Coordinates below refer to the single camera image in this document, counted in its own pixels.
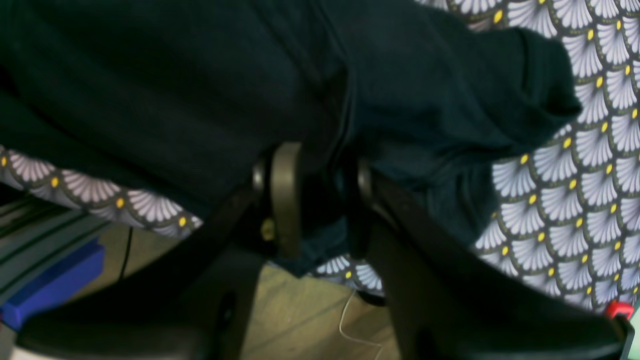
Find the right gripper black left finger side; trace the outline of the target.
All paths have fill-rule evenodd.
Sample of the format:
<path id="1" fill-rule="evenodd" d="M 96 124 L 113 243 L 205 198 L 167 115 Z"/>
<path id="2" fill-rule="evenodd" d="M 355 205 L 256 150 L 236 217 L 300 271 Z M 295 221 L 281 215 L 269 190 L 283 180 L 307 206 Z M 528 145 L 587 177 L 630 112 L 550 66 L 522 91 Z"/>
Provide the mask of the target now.
<path id="1" fill-rule="evenodd" d="M 259 274 L 297 257 L 302 145 L 285 142 L 176 248 L 115 285 L 32 317 L 19 360 L 236 360 Z"/>

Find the right gripper right finger side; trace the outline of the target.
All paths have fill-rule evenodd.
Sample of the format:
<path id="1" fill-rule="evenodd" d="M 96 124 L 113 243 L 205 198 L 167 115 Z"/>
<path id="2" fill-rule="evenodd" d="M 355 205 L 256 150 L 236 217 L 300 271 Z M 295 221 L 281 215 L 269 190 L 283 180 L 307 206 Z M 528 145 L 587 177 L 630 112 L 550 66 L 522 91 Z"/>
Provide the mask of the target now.
<path id="1" fill-rule="evenodd" d="M 355 253 L 382 281 L 405 360 L 625 360 L 634 328 L 548 297 L 453 239 L 365 161 L 350 170 Z"/>

